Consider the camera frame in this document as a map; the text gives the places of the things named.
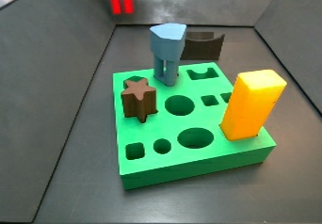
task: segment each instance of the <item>brown star-shaped block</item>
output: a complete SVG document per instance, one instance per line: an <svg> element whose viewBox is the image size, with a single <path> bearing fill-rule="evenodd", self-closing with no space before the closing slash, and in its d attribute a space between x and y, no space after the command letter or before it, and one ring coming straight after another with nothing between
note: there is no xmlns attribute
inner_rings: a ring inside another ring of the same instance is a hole
<svg viewBox="0 0 322 224"><path fill-rule="evenodd" d="M126 89L120 93L124 117L137 117L138 122L145 122L146 115L157 112L156 89L148 86L146 78L124 83Z"/></svg>

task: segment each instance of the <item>small square hole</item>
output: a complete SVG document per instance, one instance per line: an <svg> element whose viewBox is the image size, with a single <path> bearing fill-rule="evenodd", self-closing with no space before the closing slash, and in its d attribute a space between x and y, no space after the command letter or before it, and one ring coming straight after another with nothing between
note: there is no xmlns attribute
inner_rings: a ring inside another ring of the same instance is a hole
<svg viewBox="0 0 322 224"><path fill-rule="evenodd" d="M212 106L212 105L217 105L218 104L218 102L216 100L216 97L213 95L202 96L201 100L204 102L204 106Z"/></svg>
<svg viewBox="0 0 322 224"><path fill-rule="evenodd" d="M220 96L221 96L221 98L222 98L225 103L228 102L229 95L230 95L230 92L224 92L224 93L220 94Z"/></svg>
<svg viewBox="0 0 322 224"><path fill-rule="evenodd" d="M141 143L133 143L125 146L125 158L128 160L141 159L144 157L144 147Z"/></svg>

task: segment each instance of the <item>yellow rectangular block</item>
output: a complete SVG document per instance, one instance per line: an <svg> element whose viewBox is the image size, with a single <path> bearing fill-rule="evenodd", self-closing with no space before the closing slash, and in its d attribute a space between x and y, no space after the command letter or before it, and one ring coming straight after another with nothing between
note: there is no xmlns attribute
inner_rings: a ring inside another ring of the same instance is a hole
<svg viewBox="0 0 322 224"><path fill-rule="evenodd" d="M220 124L228 140L257 135L285 85L273 70L237 74Z"/></svg>

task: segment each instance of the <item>gray wall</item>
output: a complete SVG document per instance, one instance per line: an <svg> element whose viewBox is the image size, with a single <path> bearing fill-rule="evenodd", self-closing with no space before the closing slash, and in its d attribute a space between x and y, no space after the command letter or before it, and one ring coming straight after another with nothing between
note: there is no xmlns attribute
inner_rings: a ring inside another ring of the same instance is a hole
<svg viewBox="0 0 322 224"><path fill-rule="evenodd" d="M134 13L114 16L117 24L253 26L271 0L133 0Z"/></svg>
<svg viewBox="0 0 322 224"><path fill-rule="evenodd" d="M273 0L255 29L322 112L322 0Z"/></svg>
<svg viewBox="0 0 322 224"><path fill-rule="evenodd" d="M105 0L0 11L0 222L31 221L114 25Z"/></svg>

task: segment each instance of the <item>oval hole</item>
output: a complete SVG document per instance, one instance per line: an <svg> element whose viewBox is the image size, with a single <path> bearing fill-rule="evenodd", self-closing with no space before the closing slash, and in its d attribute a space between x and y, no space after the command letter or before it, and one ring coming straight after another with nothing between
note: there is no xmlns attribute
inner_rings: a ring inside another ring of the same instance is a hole
<svg viewBox="0 0 322 224"><path fill-rule="evenodd" d="M188 149L200 149L210 144L212 133L202 128L190 128L180 132L178 143Z"/></svg>
<svg viewBox="0 0 322 224"><path fill-rule="evenodd" d="M153 148L156 153L165 154L170 151L170 143L166 139L160 138L156 140Z"/></svg>
<svg viewBox="0 0 322 224"><path fill-rule="evenodd" d="M194 108L190 99L181 95L174 95L165 100L165 110L176 116L188 115Z"/></svg>

